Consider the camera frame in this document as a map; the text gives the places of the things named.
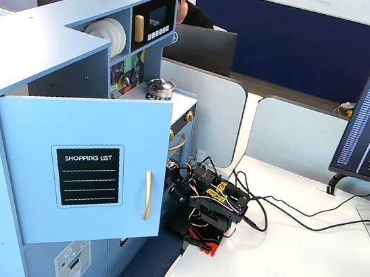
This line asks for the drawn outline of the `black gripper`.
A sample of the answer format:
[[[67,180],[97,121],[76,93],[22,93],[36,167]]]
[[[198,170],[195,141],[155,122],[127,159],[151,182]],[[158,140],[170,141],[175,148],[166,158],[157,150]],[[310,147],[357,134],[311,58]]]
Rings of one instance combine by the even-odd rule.
[[[169,191],[167,207],[179,204],[182,200],[196,197],[198,195],[196,186],[199,177],[197,173],[188,175],[185,179],[175,182]]]

